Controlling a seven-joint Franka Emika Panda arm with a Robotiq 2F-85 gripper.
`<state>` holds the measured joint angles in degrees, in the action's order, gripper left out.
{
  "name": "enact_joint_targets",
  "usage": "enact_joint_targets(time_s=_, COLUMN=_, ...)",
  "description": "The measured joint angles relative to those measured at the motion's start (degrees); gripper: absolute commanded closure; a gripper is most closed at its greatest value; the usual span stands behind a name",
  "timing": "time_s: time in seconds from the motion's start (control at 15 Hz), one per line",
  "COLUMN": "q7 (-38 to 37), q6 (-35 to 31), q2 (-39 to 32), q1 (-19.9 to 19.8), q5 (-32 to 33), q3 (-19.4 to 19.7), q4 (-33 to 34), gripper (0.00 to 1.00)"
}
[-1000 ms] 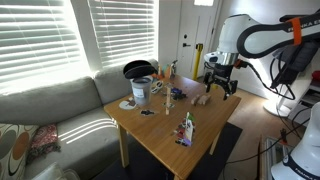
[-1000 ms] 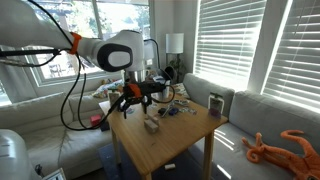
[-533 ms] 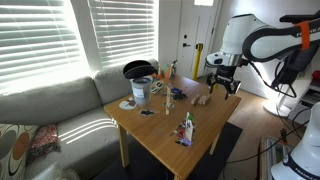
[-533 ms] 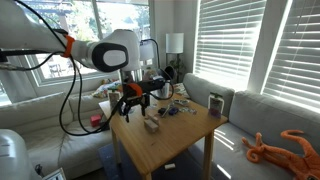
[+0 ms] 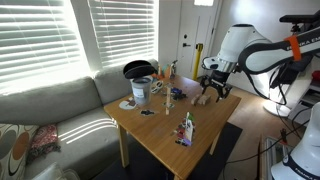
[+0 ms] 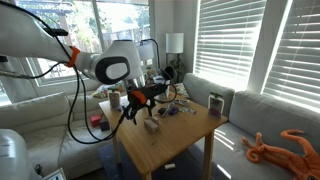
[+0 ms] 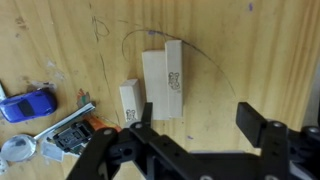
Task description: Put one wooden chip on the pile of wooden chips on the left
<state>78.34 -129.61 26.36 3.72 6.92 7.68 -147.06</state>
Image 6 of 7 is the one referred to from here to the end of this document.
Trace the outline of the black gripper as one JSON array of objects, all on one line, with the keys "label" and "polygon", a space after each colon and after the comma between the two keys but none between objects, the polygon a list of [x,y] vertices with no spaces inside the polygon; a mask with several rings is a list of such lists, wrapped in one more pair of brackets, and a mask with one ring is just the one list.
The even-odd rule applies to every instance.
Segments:
[{"label": "black gripper", "polygon": [[152,109],[155,107],[155,97],[166,91],[165,84],[155,84],[148,87],[143,87],[138,90],[133,90],[128,95],[129,106],[132,110],[134,125],[137,125],[136,114],[137,110],[147,107],[149,117],[152,117]]}]

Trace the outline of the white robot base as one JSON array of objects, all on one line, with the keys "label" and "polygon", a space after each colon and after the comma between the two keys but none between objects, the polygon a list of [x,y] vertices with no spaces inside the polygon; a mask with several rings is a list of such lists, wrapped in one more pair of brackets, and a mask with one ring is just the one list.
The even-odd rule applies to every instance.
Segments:
[{"label": "white robot base", "polygon": [[13,130],[0,129],[0,180],[37,178],[24,139]]}]

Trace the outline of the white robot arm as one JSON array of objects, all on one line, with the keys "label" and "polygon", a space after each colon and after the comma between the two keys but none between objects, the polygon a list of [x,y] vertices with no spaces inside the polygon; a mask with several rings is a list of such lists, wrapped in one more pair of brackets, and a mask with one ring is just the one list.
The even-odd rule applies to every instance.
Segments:
[{"label": "white robot arm", "polygon": [[132,40],[116,40],[103,53],[80,51],[63,44],[39,17],[16,5],[0,4],[0,54],[35,57],[64,63],[102,84],[126,83],[126,91],[145,88],[137,45]]}]

